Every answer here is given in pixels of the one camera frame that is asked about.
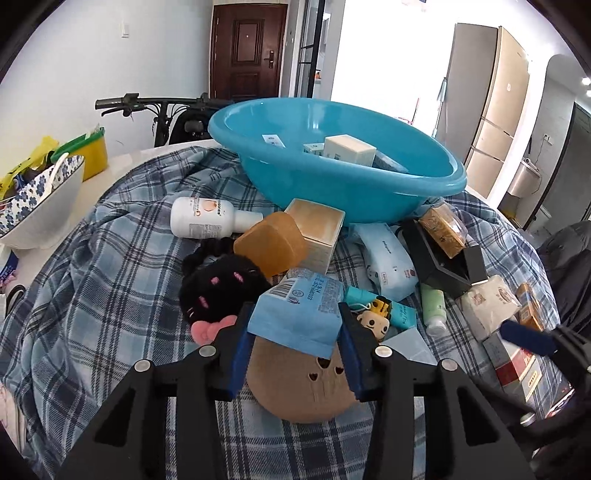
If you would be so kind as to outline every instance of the blue plastic basin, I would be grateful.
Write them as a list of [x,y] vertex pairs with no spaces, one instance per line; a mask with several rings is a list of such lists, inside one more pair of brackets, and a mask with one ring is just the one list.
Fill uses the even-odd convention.
[[[461,192],[466,172],[439,143],[416,128],[364,108],[308,98],[237,103],[209,122],[211,136],[236,152],[257,189],[285,209],[294,198],[346,212],[345,224],[396,222],[428,197]],[[286,148],[265,143],[277,134]],[[331,135],[359,138],[401,163],[409,174],[303,152]]]

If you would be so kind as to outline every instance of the white and blue floral bowl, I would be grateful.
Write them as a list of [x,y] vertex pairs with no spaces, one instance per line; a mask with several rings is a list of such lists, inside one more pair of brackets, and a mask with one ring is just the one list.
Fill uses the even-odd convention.
[[28,250],[61,240],[84,175],[84,157],[64,154],[25,185],[0,213],[0,244]]

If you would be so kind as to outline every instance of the metal bolt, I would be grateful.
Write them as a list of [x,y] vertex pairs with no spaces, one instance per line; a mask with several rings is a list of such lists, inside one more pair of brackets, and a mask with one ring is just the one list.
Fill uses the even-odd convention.
[[139,360],[135,363],[134,368],[136,372],[147,372],[150,370],[151,363],[149,360]]
[[526,413],[520,418],[519,423],[521,423],[524,427],[527,427],[531,425],[534,422],[534,420],[535,413]]
[[382,358],[388,358],[389,356],[392,356],[392,349],[389,346],[380,345],[375,348],[375,354]]
[[457,363],[455,360],[452,360],[451,358],[446,358],[442,360],[441,366],[444,370],[447,370],[448,372],[453,372],[454,370],[457,370]]
[[217,350],[213,345],[203,345],[199,349],[199,355],[204,356],[206,358],[209,356],[214,356],[216,352]]

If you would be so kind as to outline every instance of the green tube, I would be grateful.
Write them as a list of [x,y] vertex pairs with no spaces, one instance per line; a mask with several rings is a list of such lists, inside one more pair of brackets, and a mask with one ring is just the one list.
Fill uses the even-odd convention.
[[421,303],[427,334],[433,338],[444,336],[447,333],[447,312],[443,292],[421,283]]

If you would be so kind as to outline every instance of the yellow plastic bag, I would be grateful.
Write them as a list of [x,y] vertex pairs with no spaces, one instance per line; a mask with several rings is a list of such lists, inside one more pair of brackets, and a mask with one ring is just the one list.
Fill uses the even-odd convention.
[[52,137],[43,137],[41,144],[35,147],[31,156],[29,156],[24,162],[19,163],[2,179],[0,183],[0,200],[4,199],[7,191],[12,186],[14,177],[25,171],[27,168],[40,168],[47,161],[47,154],[54,151],[59,144],[60,143]]

